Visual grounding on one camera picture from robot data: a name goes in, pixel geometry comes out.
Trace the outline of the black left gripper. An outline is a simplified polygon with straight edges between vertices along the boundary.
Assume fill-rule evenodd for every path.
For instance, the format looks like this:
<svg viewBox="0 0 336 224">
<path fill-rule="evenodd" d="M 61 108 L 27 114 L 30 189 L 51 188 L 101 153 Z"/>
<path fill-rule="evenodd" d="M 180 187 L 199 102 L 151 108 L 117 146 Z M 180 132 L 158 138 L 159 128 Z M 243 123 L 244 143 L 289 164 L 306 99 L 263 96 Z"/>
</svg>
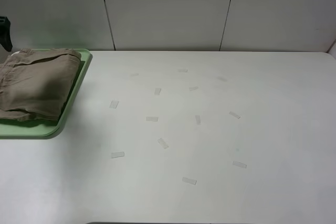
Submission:
<svg viewBox="0 0 336 224">
<path fill-rule="evenodd" d="M 6 51 L 12 51 L 13 45 L 10 36 L 11 23 L 5 16 L 0 17 L 0 44 Z"/>
</svg>

